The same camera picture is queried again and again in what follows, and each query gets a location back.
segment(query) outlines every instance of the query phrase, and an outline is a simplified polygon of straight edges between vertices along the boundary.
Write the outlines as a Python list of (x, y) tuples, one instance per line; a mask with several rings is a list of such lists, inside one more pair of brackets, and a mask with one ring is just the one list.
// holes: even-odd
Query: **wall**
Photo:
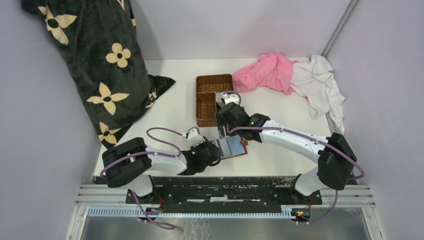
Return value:
[(321, 54), (349, 0), (131, 0), (147, 60)]
[(422, 239), (424, 1), (360, 1), (329, 61), (390, 240)]
[(46, 25), (0, 8), (0, 238), (61, 240), (100, 143)]

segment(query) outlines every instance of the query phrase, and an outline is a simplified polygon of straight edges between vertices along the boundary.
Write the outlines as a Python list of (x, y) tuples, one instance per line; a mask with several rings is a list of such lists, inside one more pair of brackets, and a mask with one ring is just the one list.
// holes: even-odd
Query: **brown woven basket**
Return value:
[(199, 127), (216, 127), (218, 112), (215, 93), (233, 90), (231, 74), (196, 77), (196, 121)]

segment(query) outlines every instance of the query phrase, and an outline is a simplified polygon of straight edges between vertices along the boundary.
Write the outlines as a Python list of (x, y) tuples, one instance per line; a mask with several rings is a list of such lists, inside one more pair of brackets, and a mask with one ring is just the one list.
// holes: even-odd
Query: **dark green fabric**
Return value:
[[(120, 129), (113, 133), (119, 141), (155, 99), (175, 83), (168, 77), (148, 75), (132, 22), (130, 0), (22, 0), (21, 7), (42, 20), (45, 28), (40, 31), (48, 30), (65, 59), (85, 110), (107, 148), (114, 145), (113, 138), (108, 137), (112, 130)], [(114, 52), (114, 44), (128, 49), (130, 57), (126, 58), (123, 51)], [(115, 54), (121, 63), (125, 59), (126, 66), (110, 62), (108, 54)], [(106, 104), (90, 101), (95, 99), (91, 97), (104, 97), (99, 90), (101, 83), (111, 95), (129, 94), (125, 99), (113, 101), (113, 114)], [(110, 131), (102, 131), (100, 122)]]

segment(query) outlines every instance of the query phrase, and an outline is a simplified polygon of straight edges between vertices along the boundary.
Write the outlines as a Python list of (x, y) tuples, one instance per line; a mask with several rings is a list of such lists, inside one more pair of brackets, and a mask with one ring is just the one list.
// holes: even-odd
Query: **white towel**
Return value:
[(344, 134), (342, 103), (345, 97), (337, 87), (334, 74), (330, 72), (332, 70), (325, 57), (312, 55), (310, 63), (299, 62), (293, 65), (290, 87), (300, 96), (308, 98), (311, 118), (317, 119), (330, 112), (331, 119), (340, 133)]

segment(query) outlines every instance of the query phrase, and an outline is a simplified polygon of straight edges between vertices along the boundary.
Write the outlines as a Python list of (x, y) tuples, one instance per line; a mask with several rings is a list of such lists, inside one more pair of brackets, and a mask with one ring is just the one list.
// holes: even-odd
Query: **pink towel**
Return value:
[(290, 61), (279, 52), (262, 55), (256, 62), (232, 75), (234, 90), (244, 93), (259, 86), (291, 94), (294, 91), (290, 82), (295, 63), (298, 61)]

